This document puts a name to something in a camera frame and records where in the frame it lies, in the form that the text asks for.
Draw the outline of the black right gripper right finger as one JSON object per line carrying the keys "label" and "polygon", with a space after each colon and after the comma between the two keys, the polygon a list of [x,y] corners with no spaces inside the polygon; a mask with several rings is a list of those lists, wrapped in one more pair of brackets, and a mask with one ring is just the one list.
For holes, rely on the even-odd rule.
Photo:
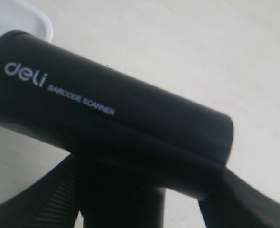
{"label": "black right gripper right finger", "polygon": [[280,228],[280,204],[229,169],[198,204],[207,228]]}

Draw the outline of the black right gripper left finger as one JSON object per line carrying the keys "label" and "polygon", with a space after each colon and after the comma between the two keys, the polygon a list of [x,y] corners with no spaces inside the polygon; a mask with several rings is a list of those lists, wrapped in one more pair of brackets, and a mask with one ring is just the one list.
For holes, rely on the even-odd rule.
{"label": "black right gripper left finger", "polygon": [[72,155],[36,183],[0,204],[0,228],[73,228],[79,213]]}

